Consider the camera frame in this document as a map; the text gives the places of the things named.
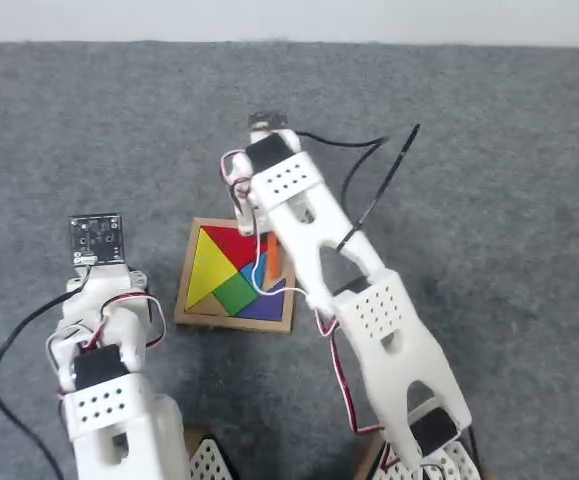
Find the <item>gray carpet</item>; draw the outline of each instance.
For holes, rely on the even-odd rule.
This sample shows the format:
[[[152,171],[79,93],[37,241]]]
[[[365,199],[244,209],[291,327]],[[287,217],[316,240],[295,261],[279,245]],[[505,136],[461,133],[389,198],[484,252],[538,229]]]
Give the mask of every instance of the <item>gray carpet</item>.
[[[123,213],[127,257],[171,315],[191,219],[231,215],[216,161],[270,107],[333,139],[393,136],[352,186],[354,212],[422,124],[369,237],[444,346],[485,461],[501,478],[579,478],[579,50],[0,45],[0,343],[73,274],[72,213]],[[338,191],[356,153],[307,147]],[[332,257],[336,287],[349,269]],[[58,318],[25,331],[1,384],[75,479],[43,353]],[[359,463],[302,300],[291,336],[177,328],[147,373],[244,479],[351,478]],[[1,414],[0,478],[51,478]]]

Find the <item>white wall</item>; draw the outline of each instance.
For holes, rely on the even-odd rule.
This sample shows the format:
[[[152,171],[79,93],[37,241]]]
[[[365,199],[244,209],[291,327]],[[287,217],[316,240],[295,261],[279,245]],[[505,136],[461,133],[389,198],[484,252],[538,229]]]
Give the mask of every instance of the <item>white wall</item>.
[[[0,41],[579,46],[579,0],[0,0]]]

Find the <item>robotic arm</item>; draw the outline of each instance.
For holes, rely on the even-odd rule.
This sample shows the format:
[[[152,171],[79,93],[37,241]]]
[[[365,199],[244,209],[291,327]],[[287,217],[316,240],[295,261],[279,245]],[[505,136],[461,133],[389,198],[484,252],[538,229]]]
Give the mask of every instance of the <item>robotic arm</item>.
[[[190,478],[182,416],[176,402],[154,394],[141,370],[145,351],[164,336],[147,277],[122,258],[117,214],[71,219],[74,266],[63,319],[47,340],[58,374],[62,412],[78,476],[86,480]],[[149,342],[156,305],[163,333]]]
[[[309,307],[317,318],[337,321],[351,343],[385,441],[415,470],[471,423],[442,348],[418,318],[398,273],[385,267],[362,231],[355,231],[284,119],[258,115],[251,126],[251,144],[221,160],[239,230],[277,235]],[[363,274],[335,296],[323,280],[322,246],[338,249]],[[415,381],[434,396],[409,411],[407,393]]]

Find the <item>blue triangle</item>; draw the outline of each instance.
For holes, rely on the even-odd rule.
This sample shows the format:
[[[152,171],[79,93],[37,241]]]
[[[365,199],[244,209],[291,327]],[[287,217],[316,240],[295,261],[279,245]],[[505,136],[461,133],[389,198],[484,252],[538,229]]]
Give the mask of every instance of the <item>blue triangle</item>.
[[[280,290],[286,284],[282,280],[274,285],[269,291]],[[255,320],[282,320],[282,307],[284,305],[285,293],[282,292],[273,296],[260,295],[256,300],[240,310],[235,316],[239,318],[253,318]]]
[[[253,272],[254,264],[255,261],[248,263],[247,265],[242,267],[242,270],[240,270],[240,273],[242,273],[242,276],[247,279],[250,285],[251,285],[251,272]],[[258,269],[256,270],[256,285],[260,290],[262,290],[262,282],[264,281],[265,278],[266,265],[267,265],[267,252],[260,255],[260,262],[258,263]]]

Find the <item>mounting hole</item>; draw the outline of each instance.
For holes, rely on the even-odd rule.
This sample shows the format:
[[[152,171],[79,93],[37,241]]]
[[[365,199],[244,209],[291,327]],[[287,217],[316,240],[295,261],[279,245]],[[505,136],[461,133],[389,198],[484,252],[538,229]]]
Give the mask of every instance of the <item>mounting hole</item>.
[[[402,348],[402,333],[400,330],[391,332],[380,340],[382,343],[382,348],[385,349],[387,353],[397,353]]]

